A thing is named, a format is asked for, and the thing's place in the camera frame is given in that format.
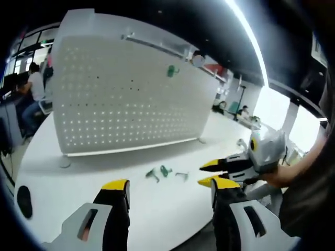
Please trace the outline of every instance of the white desk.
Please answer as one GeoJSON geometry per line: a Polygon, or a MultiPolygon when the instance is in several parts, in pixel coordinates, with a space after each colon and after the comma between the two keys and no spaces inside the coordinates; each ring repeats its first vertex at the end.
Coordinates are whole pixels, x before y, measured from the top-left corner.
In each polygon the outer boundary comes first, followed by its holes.
{"type": "Polygon", "coordinates": [[[252,121],[250,121],[250,120],[248,120],[248,119],[246,119],[246,118],[244,118],[244,117],[242,117],[242,116],[240,116],[240,115],[237,115],[237,119],[238,119],[238,122],[239,122],[241,125],[243,125],[243,126],[245,126],[245,127],[248,127],[248,128],[250,128],[251,130],[254,130],[254,129],[260,129],[260,128],[261,128],[260,124],[257,124],[257,123],[255,123],[255,122],[252,122],[252,121]]]}
{"type": "Polygon", "coordinates": [[[31,193],[33,215],[19,218],[39,242],[51,242],[61,232],[63,221],[86,202],[93,202],[103,184],[130,180],[129,251],[168,251],[196,234],[211,219],[210,189],[199,179],[210,176],[199,168],[214,158],[239,151],[236,141],[248,140],[250,130],[211,113],[202,139],[133,152],[72,157],[71,166],[61,169],[53,115],[37,131],[23,157],[15,186],[16,195],[25,185],[31,193]],[[172,168],[167,178],[159,172],[172,168]],[[157,169],[160,182],[145,178],[157,169]],[[189,172],[184,182],[175,172],[189,172]]]}

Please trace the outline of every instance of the hand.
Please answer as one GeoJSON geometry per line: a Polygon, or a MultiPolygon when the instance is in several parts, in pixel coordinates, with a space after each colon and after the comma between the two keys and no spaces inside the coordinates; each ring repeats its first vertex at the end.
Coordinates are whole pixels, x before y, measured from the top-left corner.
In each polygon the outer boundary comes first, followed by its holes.
{"type": "Polygon", "coordinates": [[[279,164],[275,172],[260,175],[260,179],[267,181],[267,183],[276,188],[288,187],[294,177],[295,175],[290,167],[279,164]]]}

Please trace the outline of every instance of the green plastic part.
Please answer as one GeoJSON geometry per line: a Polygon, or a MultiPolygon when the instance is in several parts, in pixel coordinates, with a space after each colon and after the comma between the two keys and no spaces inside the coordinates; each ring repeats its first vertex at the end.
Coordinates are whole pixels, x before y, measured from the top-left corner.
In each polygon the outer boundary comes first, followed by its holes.
{"type": "Polygon", "coordinates": [[[179,72],[179,69],[178,71],[175,70],[175,66],[174,65],[170,65],[169,68],[167,69],[167,76],[168,77],[173,77],[173,75],[175,73],[178,73],[179,72]]]}
{"type": "Polygon", "coordinates": [[[167,176],[169,175],[170,172],[172,172],[172,169],[167,170],[167,169],[165,168],[165,166],[163,166],[163,165],[161,166],[161,173],[163,174],[164,177],[167,177],[167,176]]]}

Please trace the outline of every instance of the person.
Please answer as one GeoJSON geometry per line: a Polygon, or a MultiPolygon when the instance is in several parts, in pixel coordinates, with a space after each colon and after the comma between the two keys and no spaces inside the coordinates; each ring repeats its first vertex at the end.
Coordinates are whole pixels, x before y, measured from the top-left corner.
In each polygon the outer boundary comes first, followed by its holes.
{"type": "Polygon", "coordinates": [[[22,120],[27,128],[27,137],[34,135],[38,124],[34,120],[34,114],[40,111],[38,101],[44,98],[44,85],[42,75],[39,73],[39,66],[32,62],[29,67],[28,82],[18,91],[22,94],[28,94],[31,91],[33,102],[23,111],[22,120]]]}
{"type": "Polygon", "coordinates": [[[242,115],[242,113],[245,112],[246,114],[249,114],[248,112],[248,106],[243,106],[242,109],[237,111],[238,115],[242,115]]]}
{"type": "Polygon", "coordinates": [[[328,69],[319,103],[329,122],[325,134],[297,164],[291,167],[279,165],[276,172],[261,176],[274,187],[288,187],[283,195],[279,219],[282,229],[290,236],[302,237],[306,229],[310,229],[307,226],[316,224],[326,214],[325,203],[333,200],[330,199],[335,171],[333,78],[332,71],[328,69]]]}
{"type": "Polygon", "coordinates": [[[214,104],[212,106],[212,110],[214,112],[219,112],[224,115],[226,106],[227,106],[227,103],[225,101],[221,101],[220,99],[215,99],[214,104]]]}

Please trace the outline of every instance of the white perforated panel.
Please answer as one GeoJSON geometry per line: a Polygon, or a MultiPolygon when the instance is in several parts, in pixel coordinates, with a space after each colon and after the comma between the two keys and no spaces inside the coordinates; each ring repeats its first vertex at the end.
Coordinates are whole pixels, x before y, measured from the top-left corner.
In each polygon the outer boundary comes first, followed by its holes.
{"type": "Polygon", "coordinates": [[[52,79],[63,153],[197,138],[218,81],[189,63],[125,40],[67,37],[52,79]],[[167,76],[174,65],[179,73],[167,76]]]}

